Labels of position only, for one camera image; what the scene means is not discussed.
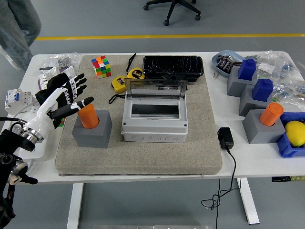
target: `clear lid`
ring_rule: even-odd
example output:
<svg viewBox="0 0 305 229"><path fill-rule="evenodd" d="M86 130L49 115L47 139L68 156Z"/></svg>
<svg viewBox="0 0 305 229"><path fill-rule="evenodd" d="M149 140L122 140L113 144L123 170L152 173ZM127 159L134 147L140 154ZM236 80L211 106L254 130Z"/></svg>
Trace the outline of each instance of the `clear lid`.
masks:
<svg viewBox="0 0 305 229"><path fill-rule="evenodd" d="M184 98L185 80L125 79L127 97Z"/></svg>

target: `person's leg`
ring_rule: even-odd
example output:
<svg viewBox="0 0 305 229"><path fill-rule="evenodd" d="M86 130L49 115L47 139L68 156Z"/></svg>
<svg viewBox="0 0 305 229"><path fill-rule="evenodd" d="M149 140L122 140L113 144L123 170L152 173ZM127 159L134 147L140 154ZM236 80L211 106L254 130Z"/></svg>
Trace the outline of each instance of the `person's leg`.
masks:
<svg viewBox="0 0 305 229"><path fill-rule="evenodd" d="M41 22L36 10L30 0L8 0L8 5L30 47L41 30Z"/></svg>
<svg viewBox="0 0 305 229"><path fill-rule="evenodd" d="M6 58L8 60L13 60L18 67L25 71L33 57L28 43L31 44L35 38L33 38L33 33L29 32L31 38L27 38L28 41L25 39L24 32L21 31L14 14L9 8L9 1L11 0L0 0L0 46L8 55ZM27 0L14 2L19 2L23 5ZM24 12L21 14L25 17L25 21L28 21L27 17L30 18L31 16L25 16Z"/></svg>

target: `plastic bag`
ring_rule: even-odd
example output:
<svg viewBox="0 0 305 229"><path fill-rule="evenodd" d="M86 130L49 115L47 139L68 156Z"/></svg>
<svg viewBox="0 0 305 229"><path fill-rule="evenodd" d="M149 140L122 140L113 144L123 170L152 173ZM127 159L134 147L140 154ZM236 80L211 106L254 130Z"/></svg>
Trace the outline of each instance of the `plastic bag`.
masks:
<svg viewBox="0 0 305 229"><path fill-rule="evenodd" d="M305 81L300 79L300 71L285 52L267 51L246 59L254 59L258 79L273 82L275 102L290 103L305 110Z"/></svg>
<svg viewBox="0 0 305 229"><path fill-rule="evenodd" d="M82 54L80 53L63 53L63 54L50 54L43 62L42 68L48 67L60 67L68 68L70 66L74 67L74 71L77 73Z"/></svg>

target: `yellow floor line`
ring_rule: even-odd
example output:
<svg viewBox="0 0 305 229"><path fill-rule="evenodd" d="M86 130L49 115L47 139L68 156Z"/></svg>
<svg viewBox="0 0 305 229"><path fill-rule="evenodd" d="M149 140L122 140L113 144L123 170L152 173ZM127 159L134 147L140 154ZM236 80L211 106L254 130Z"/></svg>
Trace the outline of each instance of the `yellow floor line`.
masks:
<svg viewBox="0 0 305 229"><path fill-rule="evenodd" d="M305 33L250 33L250 34L174 34L174 35L113 35L113 36L62 36L37 37L37 41L53 40L110 40L160 38L246 38L246 37L305 37Z"/></svg>

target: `power adapter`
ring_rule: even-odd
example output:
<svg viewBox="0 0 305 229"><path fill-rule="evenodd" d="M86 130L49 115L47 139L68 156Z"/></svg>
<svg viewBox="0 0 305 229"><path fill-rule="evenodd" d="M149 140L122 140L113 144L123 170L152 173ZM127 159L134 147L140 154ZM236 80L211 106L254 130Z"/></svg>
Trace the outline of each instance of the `power adapter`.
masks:
<svg viewBox="0 0 305 229"><path fill-rule="evenodd" d="M220 142L221 149L232 149L234 146L231 130L228 127L221 127L218 132L218 140Z"/></svg>

